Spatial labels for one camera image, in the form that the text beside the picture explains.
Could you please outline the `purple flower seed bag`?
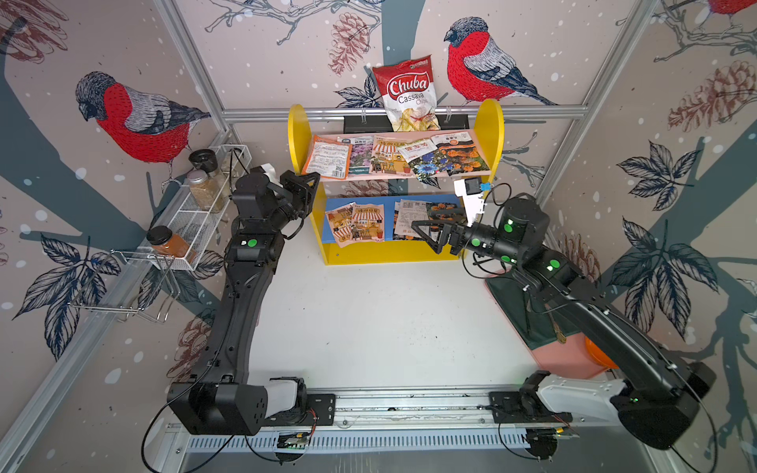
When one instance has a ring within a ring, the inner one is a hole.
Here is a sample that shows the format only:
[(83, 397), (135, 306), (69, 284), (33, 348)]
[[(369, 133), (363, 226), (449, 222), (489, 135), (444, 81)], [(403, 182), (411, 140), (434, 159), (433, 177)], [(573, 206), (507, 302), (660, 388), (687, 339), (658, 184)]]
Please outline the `purple flower seed bag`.
[(338, 136), (336, 141), (351, 145), (349, 175), (368, 175), (372, 169), (374, 137), (370, 135)]

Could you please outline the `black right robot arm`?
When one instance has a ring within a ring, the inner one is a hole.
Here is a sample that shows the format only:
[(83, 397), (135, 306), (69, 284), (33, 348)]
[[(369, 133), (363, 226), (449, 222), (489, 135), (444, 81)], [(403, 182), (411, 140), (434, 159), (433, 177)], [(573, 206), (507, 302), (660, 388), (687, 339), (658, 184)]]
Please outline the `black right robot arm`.
[[(549, 224), (532, 197), (504, 204), (495, 227), (473, 221), (415, 221), (413, 230), (434, 252), (469, 250), (510, 266), (509, 277), (534, 301), (561, 315), (617, 364), (609, 382), (573, 380), (548, 371), (532, 374), (493, 405), (497, 423), (569, 421), (582, 414), (622, 425), (641, 443), (667, 451), (688, 431), (716, 380), (702, 363), (688, 364), (632, 325), (564, 254), (544, 246)], [(426, 233), (433, 226), (437, 232)]]

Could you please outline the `market stall seed bag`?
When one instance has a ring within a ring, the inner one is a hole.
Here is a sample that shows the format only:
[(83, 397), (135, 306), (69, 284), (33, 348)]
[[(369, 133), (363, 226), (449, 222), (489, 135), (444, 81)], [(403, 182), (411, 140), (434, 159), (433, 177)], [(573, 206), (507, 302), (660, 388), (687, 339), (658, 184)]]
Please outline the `market stall seed bag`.
[(409, 177), (412, 175), (411, 167), (406, 159), (398, 152), (402, 142), (375, 136), (370, 159), (371, 175), (397, 175)]

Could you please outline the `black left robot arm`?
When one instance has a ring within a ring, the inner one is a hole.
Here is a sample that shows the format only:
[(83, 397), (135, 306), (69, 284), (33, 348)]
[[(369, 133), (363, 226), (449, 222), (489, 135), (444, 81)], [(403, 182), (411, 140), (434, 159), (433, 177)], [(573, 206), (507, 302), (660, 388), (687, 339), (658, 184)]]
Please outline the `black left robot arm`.
[(313, 211), (321, 177), (285, 171), (270, 179), (261, 167), (237, 180), (238, 216), (223, 257), (221, 307), (187, 382), (172, 384), (167, 404), (193, 435), (254, 436), (269, 420), (299, 424), (311, 416), (302, 378), (248, 384), (250, 347), (262, 302), (289, 240), (284, 228)]

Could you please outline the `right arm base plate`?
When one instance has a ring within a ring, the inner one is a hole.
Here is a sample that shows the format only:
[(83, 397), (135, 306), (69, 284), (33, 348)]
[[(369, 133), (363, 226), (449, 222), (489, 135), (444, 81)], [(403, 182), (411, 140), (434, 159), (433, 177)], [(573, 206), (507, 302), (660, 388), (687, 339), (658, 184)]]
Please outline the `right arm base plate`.
[(552, 412), (534, 395), (523, 396), (519, 391), (491, 391), (489, 405), (496, 424), (552, 423), (567, 425), (573, 422), (569, 412)]

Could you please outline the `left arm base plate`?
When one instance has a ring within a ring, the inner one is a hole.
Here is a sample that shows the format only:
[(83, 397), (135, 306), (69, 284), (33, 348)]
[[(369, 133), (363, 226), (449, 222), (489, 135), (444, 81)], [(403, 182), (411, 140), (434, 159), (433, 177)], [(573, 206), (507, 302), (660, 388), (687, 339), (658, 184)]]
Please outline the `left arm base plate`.
[(263, 425), (264, 427), (332, 426), (335, 408), (335, 394), (308, 394), (305, 401), (299, 400), (289, 411), (280, 412), (265, 419)]

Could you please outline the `orange white seed bag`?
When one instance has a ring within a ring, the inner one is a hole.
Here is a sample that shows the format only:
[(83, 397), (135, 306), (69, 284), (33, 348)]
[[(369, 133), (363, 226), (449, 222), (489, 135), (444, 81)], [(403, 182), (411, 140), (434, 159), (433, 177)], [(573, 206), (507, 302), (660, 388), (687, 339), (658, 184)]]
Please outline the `orange white seed bag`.
[(318, 173), (322, 179), (345, 181), (349, 177), (353, 146), (315, 136), (303, 173)]

